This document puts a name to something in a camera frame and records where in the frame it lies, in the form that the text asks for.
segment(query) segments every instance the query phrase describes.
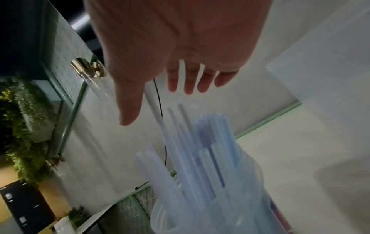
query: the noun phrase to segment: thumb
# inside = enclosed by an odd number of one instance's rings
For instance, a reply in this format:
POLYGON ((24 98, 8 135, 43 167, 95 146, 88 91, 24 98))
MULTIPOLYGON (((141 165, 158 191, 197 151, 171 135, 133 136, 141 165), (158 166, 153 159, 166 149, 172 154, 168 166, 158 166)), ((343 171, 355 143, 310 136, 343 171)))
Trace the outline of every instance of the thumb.
POLYGON ((120 123, 123 126, 130 125, 139 116, 145 85, 119 79, 115 81, 115 87, 117 105, 121 113, 120 123))

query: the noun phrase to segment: clear plastic container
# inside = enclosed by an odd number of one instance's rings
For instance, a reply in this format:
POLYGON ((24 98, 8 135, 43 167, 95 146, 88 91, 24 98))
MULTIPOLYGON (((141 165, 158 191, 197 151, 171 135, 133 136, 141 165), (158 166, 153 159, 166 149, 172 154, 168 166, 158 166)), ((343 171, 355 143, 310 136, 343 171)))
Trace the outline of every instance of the clear plastic container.
MULTIPOLYGON (((270 197, 263 187, 261 167, 250 156, 243 152, 242 160, 236 172, 242 175, 247 172, 245 183, 239 185, 242 194, 232 194, 224 189, 227 199, 238 199, 235 207, 224 207, 219 196, 199 215, 181 226, 175 226, 168 218, 163 204, 158 199, 154 205, 150 224, 157 234, 215 234, 215 233, 286 233, 270 208, 270 197)), ((177 176, 174 180, 181 188, 177 176)))

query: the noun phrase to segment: finger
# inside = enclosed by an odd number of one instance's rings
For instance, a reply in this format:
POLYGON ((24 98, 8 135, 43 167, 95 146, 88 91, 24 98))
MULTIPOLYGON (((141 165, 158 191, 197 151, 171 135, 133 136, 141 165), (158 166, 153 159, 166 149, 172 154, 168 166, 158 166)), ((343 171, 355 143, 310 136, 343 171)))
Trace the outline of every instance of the finger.
POLYGON ((235 72, 220 72, 215 78, 215 86, 221 87, 231 81, 239 71, 235 72))
POLYGON ((200 70, 200 64, 190 61, 185 62, 185 85, 184 92, 186 94, 192 94, 197 83, 197 77, 200 70))
POLYGON ((197 89, 199 92, 204 93, 209 89, 209 86, 211 85, 213 78, 216 75, 216 71, 209 69, 209 68, 204 68, 203 75, 200 78, 200 81, 198 83, 197 89))
POLYGON ((145 85, 121 79, 115 87, 121 125, 130 125, 139 116, 145 85))
POLYGON ((175 92, 177 89, 178 70, 179 70, 178 61, 170 61, 167 63, 166 66, 167 88, 170 92, 175 92))

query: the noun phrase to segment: hand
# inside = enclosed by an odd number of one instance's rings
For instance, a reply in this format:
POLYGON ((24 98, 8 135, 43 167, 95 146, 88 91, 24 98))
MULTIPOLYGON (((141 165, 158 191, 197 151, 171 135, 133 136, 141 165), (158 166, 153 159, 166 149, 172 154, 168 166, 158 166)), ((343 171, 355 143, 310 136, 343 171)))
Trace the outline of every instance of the hand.
POLYGON ((176 91, 179 60, 184 92, 227 84, 253 52, 271 0, 85 0, 102 44, 121 112, 121 124, 139 115, 146 82, 165 68, 176 91))

